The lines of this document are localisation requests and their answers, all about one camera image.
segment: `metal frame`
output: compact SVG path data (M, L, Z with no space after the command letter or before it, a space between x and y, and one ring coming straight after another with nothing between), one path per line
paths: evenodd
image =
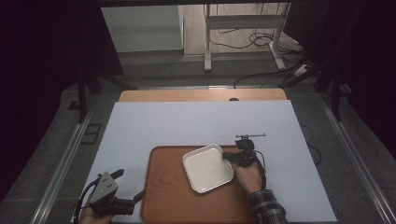
M361 182L364 187L367 189L368 194L370 195L375 208L377 209L379 215L382 217L384 223L392 224L396 223L396 216L393 213L390 204L382 192L381 188L376 183L373 175L370 173L369 169L365 165L363 159L359 151L356 149L352 140L349 138L349 135L344 128L344 125L341 121L337 120L337 117L332 113L331 104L328 101L326 94L321 94L321 102L323 103L323 108L331 122L332 126L335 129L341 143L346 149L346 154L349 156L350 161L356 169L359 177L361 178Z
M276 29L274 41L269 44L271 53L279 70L286 69L282 57L279 55L277 45L282 34L290 3L287 3L280 15L223 15L210 16L210 5L206 5L206 39L205 39L205 71L212 70L212 55L210 44L210 30L217 29Z
M33 214L33 217L29 223L44 224L47 221L50 210L55 202L56 196L61 189L64 178L66 177L70 164L72 163L73 158L76 154L82 135L84 134L85 129L91 119L92 111L96 106L96 102L97 96L94 95L90 102L87 116L85 116L84 120L81 123L78 123L76 129L74 130L73 136L67 144L66 150L64 151L64 154L60 159L59 165L53 173L52 178L46 188L46 191L44 192L44 195L41 198L41 201L38 204L37 209L35 210L35 213Z

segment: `human hand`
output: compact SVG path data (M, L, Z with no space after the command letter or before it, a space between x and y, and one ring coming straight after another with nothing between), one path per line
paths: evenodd
M79 223L80 224L108 224L114 215L99 217L90 207L91 195L85 203L85 208L82 209Z
M231 163L231 166L235 170L236 177L247 195L262 189L262 176L257 162L253 162L246 168L238 166L235 163Z

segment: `wire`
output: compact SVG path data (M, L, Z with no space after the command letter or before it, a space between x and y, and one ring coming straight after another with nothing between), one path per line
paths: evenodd
M273 76L273 77L267 78L267 80L265 80L265 81L262 83L262 85L260 86L260 89L261 89L262 87L264 87L264 85L267 84L267 83L268 83L269 81L271 81L272 79L275 79L275 78L277 78L277 77L282 77L283 75L285 75L285 74L283 73L283 74L281 74L281 75L279 75L279 76Z
M262 155L262 153L258 150L254 150L254 152L258 152L260 155ZM265 159L264 159L264 155L262 155L262 168L264 168L265 170Z
M251 14L251 13L254 11L254 9L256 9L256 8L257 8L257 9L259 9L259 8L258 8L258 5L259 5L259 4L258 4L258 3L256 3L256 5L254 5L254 8L253 8L253 9L251 9L251 11L250 11L250 13L249 13L249 14Z
M314 137L312 129L306 125L300 124L300 127L306 128L309 131L309 138L306 140L306 143L310 143L312 141L312 138Z
M232 29L232 30L228 30L228 31L221 31L220 29L218 29L218 32L219 32L219 34L228 34L230 32L234 32L234 31L237 31L237 30L239 30L239 29Z
M309 131L309 138L308 138L308 140L306 140L306 145L308 146L309 149L313 149L314 151L317 152L318 160L314 161L314 164L315 165L319 165L321 163L321 161L322 161L322 155L321 155L321 153L320 153L320 151L319 151L319 149L317 147L314 147L311 144L309 144L312 141L312 139L314 138L314 133L312 132L312 129L310 127L306 126L306 125L300 124L300 127L306 128Z
M310 144L306 144L306 145L308 146L308 148L312 148L318 153L319 159L317 161L314 161L314 164L315 165L319 165L321 163L321 161L322 161L322 156L321 156L321 153L320 153L319 149L317 147L314 147L314 146L310 145Z
M257 47L264 47L269 45L271 40L274 40L274 37L271 35L268 35L266 33L261 33L261 32L257 32L257 29L254 31L253 34L251 34L248 38L250 40L250 43L253 43L255 46ZM256 41L257 40L264 40L266 41L264 44L258 44Z
M82 201L84 200L85 195L87 194L88 190L93 187L96 186L99 183L100 178L102 177L102 175L99 175L94 181L92 181L87 188L84 189L84 191L82 192L81 196L79 197L78 201L77 201L77 205L76 205L76 209L75 209L75 213L73 215L74 219L73 222L75 224L79 223L79 211L83 208L82 207Z
M292 71L293 69L295 69L297 66L299 66L300 64L302 64L305 61L306 61L306 59L305 59L305 57L303 57L297 64L295 64L294 66L292 66L288 69L282 70L282 71L277 71L277 72L273 72L273 73L259 73L259 74L252 74L252 75L240 77L233 83L233 88L236 89L236 84L239 81L246 79L246 78L250 78L250 77L259 77L259 76L264 76L264 75L278 75L278 74L284 75L286 72L288 72L287 76L290 76L290 71ZM283 89L285 82L286 82L286 77L284 78L284 80L281 84L281 89Z
M227 9L225 9L225 4L223 4L223 9L224 9L225 13L228 15L228 11L227 11Z
M248 44L248 45L246 45L244 47L235 47L235 46L230 46L230 45L226 45L226 44L216 43L216 42L213 42L212 40L210 40L210 43L212 43L214 45L220 45L220 46L232 48L232 49L245 49L245 48L247 48L247 47L249 47L249 46L254 44L254 42L252 42L252 43L250 43L250 44Z

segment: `wooden board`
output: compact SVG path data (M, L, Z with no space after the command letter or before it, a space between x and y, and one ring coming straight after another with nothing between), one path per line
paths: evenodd
M183 155L198 147L155 147L148 162L141 214L145 223L252 223L247 195L234 179L200 194L194 191L182 164ZM222 147L237 151L236 147Z
M120 102L200 102L287 100L281 89L217 89L217 90L154 90L123 91Z

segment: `table leg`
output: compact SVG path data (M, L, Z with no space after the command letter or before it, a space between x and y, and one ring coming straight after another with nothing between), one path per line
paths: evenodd
M279 55L279 50L277 45L279 44L280 35L282 34L283 26L285 25L286 18L288 16L290 3L287 3L280 13L280 18L276 27L276 31L274 34L274 41L269 44L270 50L273 54L273 57L276 62L276 66L279 70L286 69L285 64L283 63L282 57Z
M210 46L210 5L206 5L206 41L205 41L205 71L210 72L212 70L212 55Z

